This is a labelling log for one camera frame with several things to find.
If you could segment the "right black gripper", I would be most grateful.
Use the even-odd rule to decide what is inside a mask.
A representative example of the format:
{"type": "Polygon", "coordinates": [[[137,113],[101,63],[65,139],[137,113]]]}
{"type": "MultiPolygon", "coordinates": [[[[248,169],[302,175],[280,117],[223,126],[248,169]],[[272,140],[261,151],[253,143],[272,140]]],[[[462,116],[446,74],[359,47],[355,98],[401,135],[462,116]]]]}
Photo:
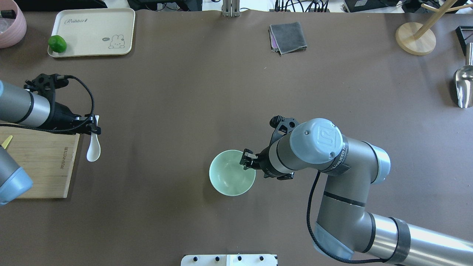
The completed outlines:
{"type": "Polygon", "coordinates": [[[294,178],[295,157],[287,149],[270,146],[259,154],[244,149],[240,160],[244,170],[259,168],[265,173],[265,178],[274,177],[277,180],[292,180],[294,178]]]}

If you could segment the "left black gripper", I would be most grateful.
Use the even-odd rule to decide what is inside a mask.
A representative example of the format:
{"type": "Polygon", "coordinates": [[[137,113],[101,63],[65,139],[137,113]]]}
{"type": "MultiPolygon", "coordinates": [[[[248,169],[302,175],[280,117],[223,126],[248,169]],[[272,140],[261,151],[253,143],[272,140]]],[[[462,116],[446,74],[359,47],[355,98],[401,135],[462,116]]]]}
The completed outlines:
{"type": "Polygon", "coordinates": [[[43,120],[39,125],[39,131],[43,132],[76,132],[76,134],[101,134],[99,126],[88,126],[88,123],[96,124],[97,115],[80,116],[65,105],[57,102],[50,103],[47,100],[39,103],[40,118],[43,120]]]}

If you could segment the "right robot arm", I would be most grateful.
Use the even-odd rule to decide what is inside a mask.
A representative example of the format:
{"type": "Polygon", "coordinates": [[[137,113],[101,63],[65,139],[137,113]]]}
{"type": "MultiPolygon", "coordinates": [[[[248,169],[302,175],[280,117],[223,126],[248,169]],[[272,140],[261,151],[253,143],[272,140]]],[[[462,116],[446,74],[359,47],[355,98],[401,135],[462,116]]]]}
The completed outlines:
{"type": "Polygon", "coordinates": [[[343,263],[397,266],[471,266],[472,243],[365,210],[370,186],[383,182],[391,162],[381,148],[346,137],[331,121],[297,123],[275,116],[270,145],[258,154],[245,149],[244,169],[292,180],[298,170],[327,175],[317,221],[306,222],[318,250],[343,263]]]}

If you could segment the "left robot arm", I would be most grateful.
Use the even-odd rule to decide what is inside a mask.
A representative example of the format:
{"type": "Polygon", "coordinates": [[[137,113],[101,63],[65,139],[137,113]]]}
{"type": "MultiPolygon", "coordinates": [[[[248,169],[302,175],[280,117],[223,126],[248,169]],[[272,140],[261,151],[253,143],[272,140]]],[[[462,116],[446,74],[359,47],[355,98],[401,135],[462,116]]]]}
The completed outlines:
{"type": "Polygon", "coordinates": [[[16,198],[66,198],[79,134],[90,136],[86,158],[98,160],[101,128],[91,109],[81,116],[56,101],[71,75],[40,74],[23,88],[1,81],[1,205],[16,198]]]}

